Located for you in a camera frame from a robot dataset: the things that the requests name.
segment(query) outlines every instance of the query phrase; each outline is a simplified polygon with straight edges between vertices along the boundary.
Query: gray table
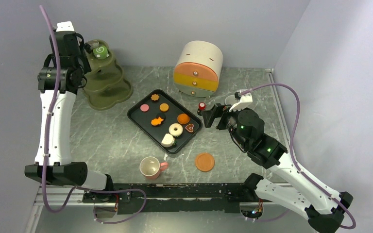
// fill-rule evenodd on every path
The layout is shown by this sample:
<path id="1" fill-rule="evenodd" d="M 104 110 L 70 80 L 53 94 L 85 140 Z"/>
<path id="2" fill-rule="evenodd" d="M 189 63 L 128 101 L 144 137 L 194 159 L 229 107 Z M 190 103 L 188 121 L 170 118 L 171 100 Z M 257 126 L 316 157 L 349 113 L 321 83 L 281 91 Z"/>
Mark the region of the gray table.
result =
<path id="1" fill-rule="evenodd" d="M 217 120 L 212 128 L 203 127 L 178 154 L 167 155 L 126 115 L 135 103 L 155 89 L 164 90 L 196 113 L 201 101 L 210 108 L 214 103 L 224 103 L 225 98 L 238 89 L 269 83 L 264 69 L 224 68 L 219 88 L 210 99 L 180 93 L 173 84 L 173 67 L 124 67 L 124 71 L 134 87 L 134 93 L 127 101 L 106 111 L 96 111 L 89 107 L 82 93 L 78 94 L 71 118 L 73 161 L 84 161 L 89 169 L 110 174 L 115 183 L 151 183 L 139 172 L 139 163 L 147 156 L 170 164 L 153 183 L 238 183 L 245 181 L 251 173 L 268 175 L 264 168 L 240 152 L 228 132 L 215 129 Z M 272 88 L 257 90 L 252 95 L 254 101 L 249 107 L 265 121 L 265 133 L 286 145 Z M 195 167 L 195 157 L 202 152 L 215 158 L 215 166 L 210 172 L 201 172 Z M 273 175 L 269 178 L 276 183 L 284 182 Z"/>

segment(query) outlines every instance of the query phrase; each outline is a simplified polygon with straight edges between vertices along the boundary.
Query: cylindrical container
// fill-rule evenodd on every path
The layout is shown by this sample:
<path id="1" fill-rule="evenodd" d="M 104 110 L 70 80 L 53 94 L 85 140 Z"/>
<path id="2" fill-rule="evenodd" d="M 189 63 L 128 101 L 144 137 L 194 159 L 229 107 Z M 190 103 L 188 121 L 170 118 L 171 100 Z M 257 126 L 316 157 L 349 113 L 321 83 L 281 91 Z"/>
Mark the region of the cylindrical container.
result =
<path id="1" fill-rule="evenodd" d="M 222 68 L 221 50 L 205 41 L 185 45 L 174 69 L 175 86 L 195 97 L 209 97 L 218 88 Z"/>

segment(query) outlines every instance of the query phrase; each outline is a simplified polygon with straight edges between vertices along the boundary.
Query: orange coaster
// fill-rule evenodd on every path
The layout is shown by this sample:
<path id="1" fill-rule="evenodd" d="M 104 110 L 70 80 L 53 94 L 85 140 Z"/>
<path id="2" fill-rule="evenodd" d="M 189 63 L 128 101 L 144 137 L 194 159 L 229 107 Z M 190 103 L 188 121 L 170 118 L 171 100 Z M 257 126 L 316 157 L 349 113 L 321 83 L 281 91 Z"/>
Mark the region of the orange coaster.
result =
<path id="1" fill-rule="evenodd" d="M 201 153 L 195 159 L 195 166 L 200 171 L 210 171 L 215 165 L 215 159 L 208 153 Z"/>
<path id="2" fill-rule="evenodd" d="M 163 103 L 159 106 L 159 109 L 162 111 L 162 112 L 166 112 L 168 111 L 168 109 L 170 108 L 170 106 L 167 104 L 167 103 Z"/>
<path id="3" fill-rule="evenodd" d="M 189 122 L 189 116 L 185 113 L 178 115 L 176 119 L 181 125 L 185 125 Z"/>

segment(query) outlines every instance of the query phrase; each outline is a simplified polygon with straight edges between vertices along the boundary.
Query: mug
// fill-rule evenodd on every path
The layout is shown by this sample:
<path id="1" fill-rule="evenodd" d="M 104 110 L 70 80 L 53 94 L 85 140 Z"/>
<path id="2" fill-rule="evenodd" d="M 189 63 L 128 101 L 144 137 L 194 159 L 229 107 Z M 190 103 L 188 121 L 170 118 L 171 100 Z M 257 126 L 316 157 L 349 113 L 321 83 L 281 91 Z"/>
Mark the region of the mug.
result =
<path id="1" fill-rule="evenodd" d="M 159 160 L 155 157 L 146 157 L 139 164 L 139 170 L 142 175 L 149 180 L 155 180 L 158 178 L 162 171 L 168 168 L 168 163 L 159 163 Z"/>

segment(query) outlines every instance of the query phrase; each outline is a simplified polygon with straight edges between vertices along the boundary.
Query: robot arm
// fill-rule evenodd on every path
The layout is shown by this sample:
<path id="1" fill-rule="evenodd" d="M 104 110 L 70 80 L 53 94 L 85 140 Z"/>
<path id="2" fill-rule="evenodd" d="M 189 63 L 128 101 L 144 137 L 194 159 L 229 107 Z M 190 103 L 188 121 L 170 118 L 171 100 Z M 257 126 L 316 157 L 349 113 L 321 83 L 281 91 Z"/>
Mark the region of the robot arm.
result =
<path id="1" fill-rule="evenodd" d="M 251 96 L 240 98 L 235 94 L 227 97 L 226 105 L 217 103 L 210 110 L 198 110 L 198 114 L 203 117 L 207 128 L 211 127 L 215 118 L 220 117 L 216 126 L 218 130 L 227 130 L 233 142 L 253 162 L 280 176 L 297 190 L 280 187 L 260 175 L 251 174 L 243 185 L 253 190 L 254 196 L 291 209 L 307 219 L 318 232 L 335 232 L 344 219 L 344 210 L 297 170 L 281 143 L 264 133 L 264 121 L 252 109 L 246 108 L 251 102 Z M 353 197 L 348 192 L 340 193 L 330 188 L 298 165 L 303 173 L 324 187 L 333 198 L 346 208 L 350 206 Z"/>
<path id="2" fill-rule="evenodd" d="M 38 89 L 41 91 L 42 101 L 41 135 L 35 163 L 25 166 L 25 175 L 38 182 L 42 181 L 44 132 L 47 126 L 48 108 L 53 93 L 56 91 L 57 100 L 49 124 L 47 183 L 110 191 L 113 189 L 113 185 L 109 175 L 89 170 L 85 162 L 72 162 L 70 154 L 69 130 L 72 108 L 78 89 L 84 87 L 82 86 L 82 80 L 86 80 L 84 75 L 91 71 L 84 51 L 84 39 L 74 31 L 71 22 L 58 23 L 55 36 L 61 58 L 60 87 L 59 90 L 54 90 L 56 67 L 49 67 L 50 61 L 54 61 L 53 52 L 47 56 L 38 75 Z"/>

